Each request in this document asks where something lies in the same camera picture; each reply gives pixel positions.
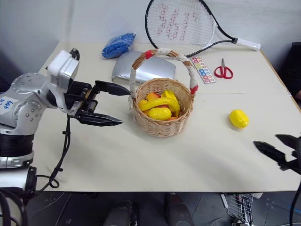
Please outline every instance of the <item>scissors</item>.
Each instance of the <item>scissors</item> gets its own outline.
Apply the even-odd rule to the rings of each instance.
[[[224,79],[232,79],[233,77],[233,72],[231,71],[230,68],[225,66],[225,61],[224,58],[222,59],[222,65],[217,67],[214,71],[214,75],[218,78],[224,78]]]

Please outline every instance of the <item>red tape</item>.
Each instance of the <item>red tape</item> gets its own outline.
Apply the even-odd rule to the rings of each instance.
[[[198,89],[198,85],[195,86],[195,87],[193,87],[193,88],[190,88],[190,93],[191,93],[192,95],[196,94],[197,89]]]
[[[145,58],[146,58],[146,59],[149,59],[149,58],[151,58],[151,57],[152,57],[151,50],[146,51],[146,52],[145,52]]]

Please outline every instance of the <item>white table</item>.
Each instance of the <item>white table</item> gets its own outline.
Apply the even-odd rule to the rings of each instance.
[[[94,84],[111,81],[116,59],[101,58],[104,43],[59,43],[40,73],[61,49],[76,47],[80,65],[76,80]],[[134,50],[152,49],[135,44]],[[200,54],[211,72],[225,64],[234,72],[231,80],[205,85],[198,77],[194,111],[185,131],[169,138],[147,135],[133,120],[128,96],[97,96],[96,113],[124,121],[111,127],[80,124],[71,119],[71,146],[58,174],[57,191],[194,191],[266,192],[296,190],[300,176],[281,171],[276,162],[261,154],[254,140],[265,141],[293,159],[291,149],[274,135],[301,132],[301,114],[261,52],[237,46],[218,46]],[[175,78],[188,86],[188,74],[180,62]],[[228,115],[244,110],[250,124],[233,128]],[[33,166],[50,175],[63,147],[66,115],[47,109],[34,140]],[[37,189],[46,183],[39,179]]]

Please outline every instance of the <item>gray floor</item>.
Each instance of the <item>gray floor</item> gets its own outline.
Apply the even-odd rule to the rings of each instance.
[[[163,216],[166,193],[61,193],[44,192],[28,207],[30,226],[101,226],[107,213],[118,203],[132,200],[139,203],[141,226],[167,226]],[[196,226],[230,226],[232,221],[216,193],[178,193],[187,205]],[[253,202],[253,219],[257,226],[278,226],[288,223],[294,192],[264,193]],[[301,222],[301,200],[294,215]]]

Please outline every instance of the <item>white wall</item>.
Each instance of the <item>white wall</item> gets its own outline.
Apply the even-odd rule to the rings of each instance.
[[[58,40],[106,42],[136,32],[148,42],[149,0],[0,0],[0,48],[23,72],[37,71]],[[301,41],[301,0],[206,0],[226,32],[261,43],[276,67]]]

